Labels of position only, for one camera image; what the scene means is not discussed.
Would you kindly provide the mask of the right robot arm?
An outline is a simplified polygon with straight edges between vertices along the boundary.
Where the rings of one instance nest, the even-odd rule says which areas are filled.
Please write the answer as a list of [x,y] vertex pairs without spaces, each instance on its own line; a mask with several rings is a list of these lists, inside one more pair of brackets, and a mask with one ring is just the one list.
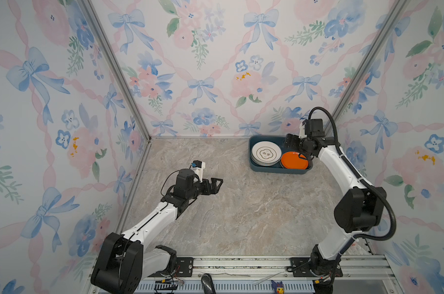
[[326,137],[321,119],[305,120],[300,135],[288,134],[284,145],[309,160],[318,158],[343,192],[333,211],[335,223],[331,231],[314,246],[306,265],[292,269],[309,271],[315,276],[331,275],[355,240],[380,223],[384,204],[371,191],[371,184],[347,158],[335,137]]

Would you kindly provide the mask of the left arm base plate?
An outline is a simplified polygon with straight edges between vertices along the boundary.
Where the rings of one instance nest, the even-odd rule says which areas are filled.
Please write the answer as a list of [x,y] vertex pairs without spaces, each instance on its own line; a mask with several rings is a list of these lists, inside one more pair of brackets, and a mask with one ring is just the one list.
[[195,259],[193,257],[177,257],[172,267],[171,276],[177,278],[191,278]]

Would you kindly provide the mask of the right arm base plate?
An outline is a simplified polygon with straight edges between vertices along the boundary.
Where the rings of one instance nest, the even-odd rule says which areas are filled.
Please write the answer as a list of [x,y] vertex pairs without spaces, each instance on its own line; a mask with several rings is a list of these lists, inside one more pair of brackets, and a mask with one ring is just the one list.
[[289,261],[290,266],[286,270],[296,278],[328,278],[333,271],[336,278],[343,277],[340,265],[334,260],[312,261],[310,257],[292,257]]

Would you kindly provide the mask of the white plate flower outline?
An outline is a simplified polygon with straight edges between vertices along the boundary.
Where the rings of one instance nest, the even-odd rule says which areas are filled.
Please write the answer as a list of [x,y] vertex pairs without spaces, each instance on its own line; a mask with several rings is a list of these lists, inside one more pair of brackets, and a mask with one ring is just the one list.
[[280,161],[282,155],[282,149],[270,141],[258,142],[251,147],[251,159],[260,166],[273,166]]

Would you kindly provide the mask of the orange plate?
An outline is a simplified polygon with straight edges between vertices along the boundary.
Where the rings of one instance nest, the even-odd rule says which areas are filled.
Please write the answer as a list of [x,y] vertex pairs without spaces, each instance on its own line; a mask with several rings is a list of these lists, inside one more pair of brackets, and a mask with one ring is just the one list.
[[309,168],[308,159],[295,151],[284,153],[280,159],[280,164],[284,169],[306,170]]

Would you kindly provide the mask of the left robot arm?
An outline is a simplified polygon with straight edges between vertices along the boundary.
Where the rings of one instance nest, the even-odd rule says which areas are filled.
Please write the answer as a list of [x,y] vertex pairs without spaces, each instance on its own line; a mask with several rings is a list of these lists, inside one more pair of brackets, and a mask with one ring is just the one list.
[[203,171],[200,162],[176,171],[175,184],[150,214],[132,228],[104,239],[91,274],[92,285],[110,294],[132,294],[143,278],[174,274],[176,251],[162,245],[149,250],[148,245],[199,196],[219,193],[223,180],[205,179]]

